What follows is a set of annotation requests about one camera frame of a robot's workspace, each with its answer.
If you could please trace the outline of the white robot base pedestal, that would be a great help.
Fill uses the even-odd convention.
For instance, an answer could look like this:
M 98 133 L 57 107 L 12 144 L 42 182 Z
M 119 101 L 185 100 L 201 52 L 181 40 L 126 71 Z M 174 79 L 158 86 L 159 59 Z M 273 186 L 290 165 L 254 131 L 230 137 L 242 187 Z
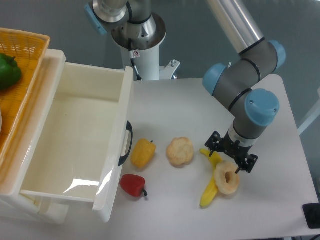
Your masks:
M 163 19 L 156 13 L 141 23 L 125 22 L 112 30 L 111 36 L 120 48 L 123 67 L 133 69 L 135 81 L 171 80 L 180 62 L 172 59 L 167 65 L 160 64 L 160 46 L 167 30 Z

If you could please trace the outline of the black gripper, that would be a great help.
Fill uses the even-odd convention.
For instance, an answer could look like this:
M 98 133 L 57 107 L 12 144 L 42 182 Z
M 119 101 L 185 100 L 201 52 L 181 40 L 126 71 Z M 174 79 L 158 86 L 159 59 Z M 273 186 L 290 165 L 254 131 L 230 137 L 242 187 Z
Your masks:
M 251 173 L 259 157 L 254 154 L 248 154 L 250 147 L 240 146 L 240 141 L 236 140 L 233 142 L 229 136 L 224 138 L 214 131 L 210 138 L 204 144 L 209 149 L 209 157 L 213 155 L 214 152 L 224 153 L 230 158 L 232 158 L 238 168 L 235 171 L 238 174 L 240 171 Z

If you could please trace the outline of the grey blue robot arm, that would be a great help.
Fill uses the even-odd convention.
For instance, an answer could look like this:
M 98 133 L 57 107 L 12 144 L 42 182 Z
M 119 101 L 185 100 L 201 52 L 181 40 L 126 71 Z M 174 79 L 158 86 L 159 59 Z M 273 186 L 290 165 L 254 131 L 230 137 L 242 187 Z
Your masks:
M 249 150 L 280 108 L 272 92 L 254 86 L 284 64 L 286 51 L 277 41 L 265 40 L 240 0 L 210 0 L 208 5 L 240 59 L 230 66 L 215 64 L 203 76 L 204 88 L 234 116 L 226 135 L 214 132 L 205 145 L 234 159 L 239 171 L 250 173 L 258 157 Z M 93 0 L 84 11 L 100 35 L 111 33 L 123 66 L 133 68 L 136 81 L 174 76 L 176 62 L 160 66 L 159 48 L 167 31 L 149 0 Z

